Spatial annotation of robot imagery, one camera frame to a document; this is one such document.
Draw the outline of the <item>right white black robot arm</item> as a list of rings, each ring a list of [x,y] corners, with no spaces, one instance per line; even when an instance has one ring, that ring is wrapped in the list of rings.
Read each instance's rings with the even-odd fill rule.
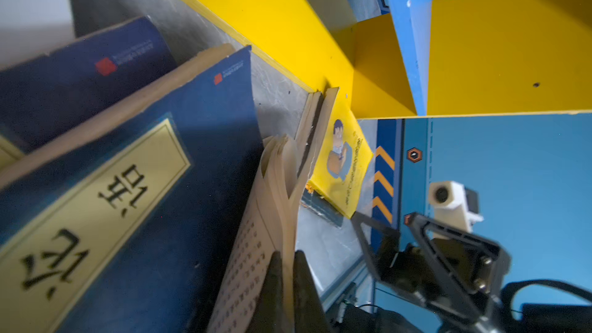
[[[437,315],[442,332],[589,332],[591,292],[555,280],[504,285],[509,254],[496,242],[411,213],[405,226],[414,243],[400,250],[396,229],[356,213],[351,218],[368,270],[407,302]],[[557,289],[586,305],[524,304],[513,299],[530,286]]]

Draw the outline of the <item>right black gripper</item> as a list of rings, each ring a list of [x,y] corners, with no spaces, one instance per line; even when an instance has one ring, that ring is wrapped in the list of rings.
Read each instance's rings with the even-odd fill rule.
[[[441,332],[466,332],[461,315],[491,315],[499,304],[510,255],[498,243],[419,213],[405,216],[419,249],[399,252],[400,231],[356,212],[351,224],[370,274],[408,303],[442,322]],[[348,304],[343,332],[419,332],[401,314]]]

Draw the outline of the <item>navy book front yellow label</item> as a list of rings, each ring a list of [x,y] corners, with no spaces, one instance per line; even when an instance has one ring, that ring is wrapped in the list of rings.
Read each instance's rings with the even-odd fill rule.
[[[237,237],[227,264],[209,332],[244,332],[263,293],[271,257],[279,252],[280,312],[287,328],[294,322],[293,268],[298,209],[307,176],[298,171],[298,152],[293,138],[283,135],[265,139]]]

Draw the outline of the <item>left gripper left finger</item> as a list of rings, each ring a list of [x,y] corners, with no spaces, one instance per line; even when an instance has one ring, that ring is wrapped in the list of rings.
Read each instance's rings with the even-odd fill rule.
[[[294,332],[294,272],[275,251],[247,332]]]

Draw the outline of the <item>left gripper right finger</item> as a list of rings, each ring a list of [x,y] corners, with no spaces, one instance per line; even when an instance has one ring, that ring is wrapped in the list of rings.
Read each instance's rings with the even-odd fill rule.
[[[293,268],[294,331],[330,333],[322,303],[304,251],[294,254]]]

